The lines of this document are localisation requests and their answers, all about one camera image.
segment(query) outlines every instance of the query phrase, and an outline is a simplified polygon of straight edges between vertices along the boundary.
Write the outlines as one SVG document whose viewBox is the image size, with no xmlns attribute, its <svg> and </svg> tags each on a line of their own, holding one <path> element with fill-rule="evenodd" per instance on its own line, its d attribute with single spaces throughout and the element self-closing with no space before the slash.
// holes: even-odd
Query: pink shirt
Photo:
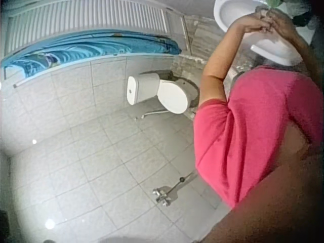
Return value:
<svg viewBox="0 0 324 243">
<path fill-rule="evenodd" d="M 243 74 L 228 103 L 200 106 L 194 120 L 196 168 L 231 207 L 269 173 L 288 122 L 312 144 L 323 135 L 323 96 L 310 78 L 261 66 Z"/>
</svg>

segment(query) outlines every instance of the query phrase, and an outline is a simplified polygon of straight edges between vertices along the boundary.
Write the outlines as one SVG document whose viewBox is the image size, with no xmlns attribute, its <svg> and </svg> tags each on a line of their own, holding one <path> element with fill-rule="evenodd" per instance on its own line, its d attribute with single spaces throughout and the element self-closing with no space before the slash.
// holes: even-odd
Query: hand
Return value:
<svg viewBox="0 0 324 243">
<path fill-rule="evenodd" d="M 278 10 L 271 9 L 267 13 L 267 22 L 271 24 L 282 38 L 286 39 L 290 43 L 295 41 L 299 37 L 296 28 L 287 14 Z"/>
<path fill-rule="evenodd" d="M 263 16 L 261 14 L 261 11 L 245 15 L 243 17 L 240 17 L 239 19 L 235 20 L 235 22 L 232 25 L 238 26 L 243 30 L 244 33 L 250 33 L 250 32 L 267 32 L 270 30 L 270 23 L 267 21 L 264 21 Z"/>
</svg>

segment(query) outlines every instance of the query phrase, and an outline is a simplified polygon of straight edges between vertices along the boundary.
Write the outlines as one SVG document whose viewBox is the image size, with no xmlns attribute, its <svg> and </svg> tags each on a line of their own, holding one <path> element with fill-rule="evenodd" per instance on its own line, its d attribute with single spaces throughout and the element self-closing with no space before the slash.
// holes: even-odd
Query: white sink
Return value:
<svg viewBox="0 0 324 243">
<path fill-rule="evenodd" d="M 239 17 L 253 13 L 256 6 L 265 4 L 258 0 L 216 0 L 214 6 L 214 17 L 220 28 L 226 32 L 228 27 Z M 287 12 L 285 3 L 279 9 Z M 308 27 L 297 27 L 298 33 L 310 44 L 315 30 Z M 255 53 L 284 66 L 297 65 L 302 61 L 296 49 L 281 38 L 277 33 L 247 33 L 244 35 L 243 43 L 248 45 Z"/>
</svg>

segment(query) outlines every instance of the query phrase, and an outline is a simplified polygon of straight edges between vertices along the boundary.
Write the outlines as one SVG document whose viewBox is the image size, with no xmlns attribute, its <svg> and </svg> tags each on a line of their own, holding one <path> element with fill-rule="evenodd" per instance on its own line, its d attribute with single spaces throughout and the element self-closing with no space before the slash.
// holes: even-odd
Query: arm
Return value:
<svg viewBox="0 0 324 243">
<path fill-rule="evenodd" d="M 323 160 L 295 158 L 253 189 L 201 243 L 319 242 Z"/>
<path fill-rule="evenodd" d="M 282 38 L 289 41 L 303 58 L 311 79 L 322 89 L 322 70 L 316 60 L 313 50 L 307 42 L 298 34 L 294 24 L 288 15 L 278 9 L 271 9 L 267 18 L 271 26 L 281 35 Z"/>
<path fill-rule="evenodd" d="M 208 60 L 201 77 L 199 106 L 210 99 L 226 102 L 223 81 L 230 69 L 242 38 L 247 32 L 262 31 L 270 24 L 261 20 L 261 13 L 237 19 Z"/>
</svg>

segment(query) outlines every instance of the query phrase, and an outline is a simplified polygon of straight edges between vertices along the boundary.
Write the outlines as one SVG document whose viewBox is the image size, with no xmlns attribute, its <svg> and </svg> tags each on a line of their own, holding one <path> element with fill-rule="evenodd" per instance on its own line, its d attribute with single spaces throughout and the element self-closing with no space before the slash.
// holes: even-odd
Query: toilet tank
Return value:
<svg viewBox="0 0 324 243">
<path fill-rule="evenodd" d="M 127 82 L 127 101 L 131 105 L 157 95 L 160 78 L 156 73 L 129 76 Z"/>
</svg>

